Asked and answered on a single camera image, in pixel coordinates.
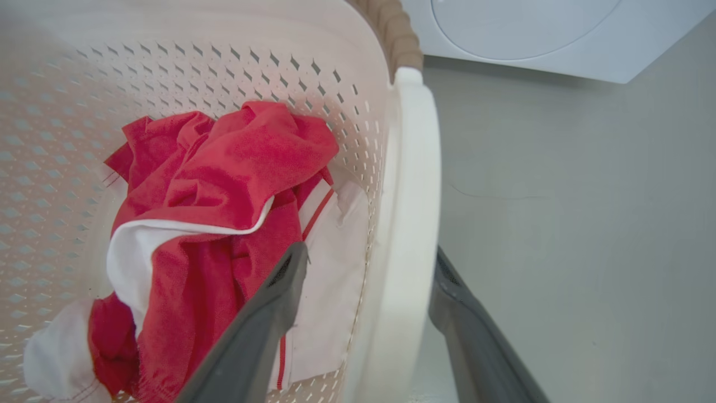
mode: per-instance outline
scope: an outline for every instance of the white cloth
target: white cloth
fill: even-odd
[[[105,403],[112,397],[95,378],[87,344],[92,299],[64,307],[25,346],[23,370],[27,386],[52,402]]]

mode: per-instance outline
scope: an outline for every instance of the red stripe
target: red stripe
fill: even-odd
[[[281,390],[281,382],[284,380],[284,371],[286,370],[286,336],[281,337],[280,343],[281,361],[279,363],[279,380],[276,382],[276,388]]]
[[[311,217],[311,221],[309,221],[308,225],[306,225],[306,229],[304,229],[304,241],[306,240],[306,238],[309,237],[309,232],[311,231],[311,228],[313,228],[314,224],[316,224],[318,216],[321,215],[323,208],[326,206],[326,204],[328,204],[328,201],[331,199],[331,196],[333,196],[333,193],[335,193],[333,189],[329,190],[328,193],[326,193],[326,196],[321,201],[321,204],[318,205],[316,212],[314,213],[313,217]]]
[[[333,189],[329,190],[323,200],[321,200],[321,204],[318,205],[318,208],[314,212],[314,215],[311,217],[309,223],[306,225],[306,229],[304,229],[304,233],[302,235],[304,241],[306,240],[306,238],[309,237],[311,229],[313,228],[314,224],[316,224],[316,220],[318,219],[319,215],[321,215],[323,208],[326,206],[326,204],[328,204],[328,201],[331,199],[331,196],[333,196],[333,193],[335,193]],[[281,337],[281,343],[279,344],[279,356],[279,378],[276,381],[276,389],[281,390],[283,386],[282,383],[284,380],[284,372],[286,371],[286,336]]]

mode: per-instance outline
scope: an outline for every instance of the gray floor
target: gray floor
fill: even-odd
[[[440,244],[552,403],[716,402],[716,14],[628,85],[429,59]],[[412,402],[456,402],[428,325]]]

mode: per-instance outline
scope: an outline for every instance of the perforated basket wall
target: perforated basket wall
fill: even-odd
[[[82,257],[103,186],[92,168],[124,143],[120,128],[136,118],[189,110],[217,118],[245,100],[319,116],[340,145],[335,161],[369,197],[374,233],[385,147],[385,99],[375,88],[386,87],[387,73],[375,83],[351,60],[284,40],[107,36],[43,49],[0,76],[3,402],[41,400],[24,385],[25,342],[68,302],[93,295]],[[335,402],[341,383],[339,370],[267,400]]]

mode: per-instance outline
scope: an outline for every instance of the white laundry basket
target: white laundry basket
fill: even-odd
[[[397,0],[8,0],[0,10],[0,400],[38,402],[26,340],[103,270],[92,173],[141,116],[245,100],[329,124],[370,200],[368,266],[343,367],[270,402],[400,402],[435,261],[437,117]]]

